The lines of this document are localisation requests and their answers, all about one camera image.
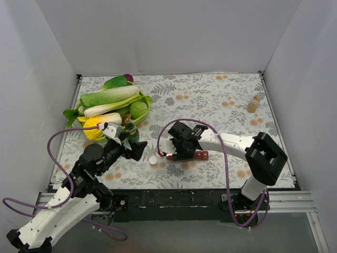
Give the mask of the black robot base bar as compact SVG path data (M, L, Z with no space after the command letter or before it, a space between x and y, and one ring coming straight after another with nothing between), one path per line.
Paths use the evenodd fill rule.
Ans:
M112 206L96 210L112 222L203 221L232 222L225 189L113 190Z

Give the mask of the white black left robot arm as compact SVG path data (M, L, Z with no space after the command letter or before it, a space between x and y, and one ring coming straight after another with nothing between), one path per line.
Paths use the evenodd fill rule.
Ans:
M105 146L88 145L76 161L69 176L40 212L20 229L6 235L19 252L51 252L52 247L73 226L96 210L108 210L113 193L99 182L119 157L139 161L147 142L129 140L126 148L119 139L110 139Z

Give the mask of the white bottle cap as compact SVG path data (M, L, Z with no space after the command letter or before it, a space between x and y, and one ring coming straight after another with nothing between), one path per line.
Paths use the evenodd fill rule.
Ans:
M148 161L149 161L150 165L157 164L157 158L155 156L150 157Z

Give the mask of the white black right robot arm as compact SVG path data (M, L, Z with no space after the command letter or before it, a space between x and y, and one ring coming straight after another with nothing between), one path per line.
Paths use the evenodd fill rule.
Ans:
M288 161L285 152L264 132L254 137L243 137L217 133L205 125L196 125L191 129L177 121L168 133L171 137L161 140L159 149L169 160L191 160L196 151L217 151L246 161L252 174L234 202L247 210L257 204L263 190L276 184Z

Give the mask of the red weekly pill organizer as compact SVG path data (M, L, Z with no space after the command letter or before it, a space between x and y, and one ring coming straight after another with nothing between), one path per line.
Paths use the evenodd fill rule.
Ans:
M207 151L192 151L187 153L177 153L166 155L166 159L169 161L187 161L187 160L197 160L206 161L209 159L209 153Z

